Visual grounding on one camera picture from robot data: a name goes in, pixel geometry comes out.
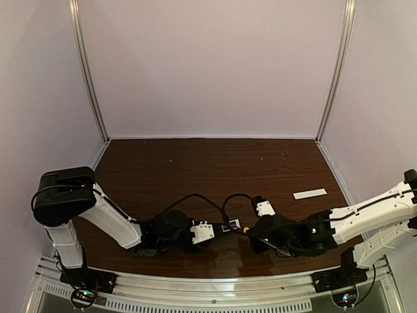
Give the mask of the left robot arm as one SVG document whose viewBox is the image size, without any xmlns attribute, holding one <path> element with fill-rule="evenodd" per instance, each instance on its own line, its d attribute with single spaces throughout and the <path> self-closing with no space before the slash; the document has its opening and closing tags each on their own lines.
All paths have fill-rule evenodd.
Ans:
<svg viewBox="0 0 417 313">
<path fill-rule="evenodd" d="M 157 256 L 172 248 L 195 252 L 199 244 L 215 237 L 208 222 L 195 223 L 170 209 L 147 222 L 125 213 L 100 188 L 94 171 L 82 166 L 44 173 L 31 200 L 35 220 L 44 226 L 63 268 L 86 267 L 73 219 L 83 218 L 135 256 Z"/>
</svg>

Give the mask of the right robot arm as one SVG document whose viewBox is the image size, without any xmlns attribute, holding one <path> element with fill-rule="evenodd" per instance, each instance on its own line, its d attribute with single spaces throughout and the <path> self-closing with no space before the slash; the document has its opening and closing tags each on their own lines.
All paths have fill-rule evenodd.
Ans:
<svg viewBox="0 0 417 313">
<path fill-rule="evenodd" d="M 347 261 L 367 269 L 381 256 L 416 236 L 416 170 L 387 192 L 348 207 L 321 211 L 296 222 L 259 203 L 259 220 L 246 235 L 254 250 L 273 250 L 288 257 L 321 256 L 368 231 L 375 234 L 356 245 Z"/>
</svg>

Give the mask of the white battery cover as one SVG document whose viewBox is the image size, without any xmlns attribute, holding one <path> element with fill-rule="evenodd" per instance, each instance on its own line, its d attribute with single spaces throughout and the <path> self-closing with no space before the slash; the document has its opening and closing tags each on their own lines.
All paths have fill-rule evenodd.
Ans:
<svg viewBox="0 0 417 313">
<path fill-rule="evenodd" d="M 295 192 L 293 197 L 295 200 L 303 200 L 306 198 L 314 198 L 318 196 L 325 196 L 327 195 L 327 191 L 324 188 L 315 189 L 315 190 L 307 190 L 303 192 Z"/>
</svg>

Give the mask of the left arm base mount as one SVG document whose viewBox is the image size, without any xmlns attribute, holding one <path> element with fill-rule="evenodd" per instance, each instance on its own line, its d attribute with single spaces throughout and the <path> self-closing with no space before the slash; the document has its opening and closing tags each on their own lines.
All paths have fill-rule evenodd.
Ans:
<svg viewBox="0 0 417 313">
<path fill-rule="evenodd" d="M 112 294 L 117 275 L 90 268 L 63 269 L 60 281 L 72 287 Z"/>
</svg>

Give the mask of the white remote control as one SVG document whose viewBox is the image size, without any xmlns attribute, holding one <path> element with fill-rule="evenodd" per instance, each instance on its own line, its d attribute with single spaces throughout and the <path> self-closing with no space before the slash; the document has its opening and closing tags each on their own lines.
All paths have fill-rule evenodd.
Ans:
<svg viewBox="0 0 417 313">
<path fill-rule="evenodd" d="M 223 235 L 229 233 L 232 230 L 240 229 L 240 220 L 230 220 L 229 223 L 213 223 L 212 228 L 215 235 Z"/>
</svg>

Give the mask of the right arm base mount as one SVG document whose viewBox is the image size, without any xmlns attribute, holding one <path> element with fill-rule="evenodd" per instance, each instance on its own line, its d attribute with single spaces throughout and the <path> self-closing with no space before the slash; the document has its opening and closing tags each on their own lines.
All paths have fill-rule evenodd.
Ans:
<svg viewBox="0 0 417 313">
<path fill-rule="evenodd" d="M 357 267 L 337 267 L 311 274 L 316 293 L 347 288 L 367 280 L 367 269 Z"/>
</svg>

